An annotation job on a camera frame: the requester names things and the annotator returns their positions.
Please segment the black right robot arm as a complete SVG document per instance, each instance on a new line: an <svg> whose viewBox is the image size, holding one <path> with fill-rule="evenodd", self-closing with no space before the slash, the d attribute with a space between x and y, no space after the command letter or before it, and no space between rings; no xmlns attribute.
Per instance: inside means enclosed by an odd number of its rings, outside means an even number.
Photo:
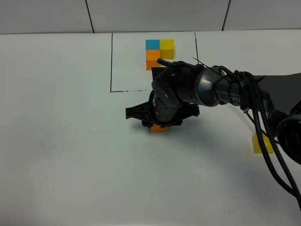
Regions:
<svg viewBox="0 0 301 226"><path fill-rule="evenodd" d="M199 106L232 104L244 112L260 96L269 130L283 151L301 161L301 76L254 76L227 72L221 66L202 65L154 68L152 92L143 104L126 109L126 118L140 120L145 127L177 126L199 115Z"/></svg>

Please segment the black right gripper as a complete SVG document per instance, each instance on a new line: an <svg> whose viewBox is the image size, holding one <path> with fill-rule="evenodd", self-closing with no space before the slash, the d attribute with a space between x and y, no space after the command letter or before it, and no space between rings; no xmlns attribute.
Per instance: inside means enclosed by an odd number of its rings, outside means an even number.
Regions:
<svg viewBox="0 0 301 226"><path fill-rule="evenodd" d="M190 97L190 76L176 74L172 68L165 72L165 82L152 81L153 91L148 102L126 108L126 119L141 120L144 127L170 127L199 116L199 106Z"/></svg>

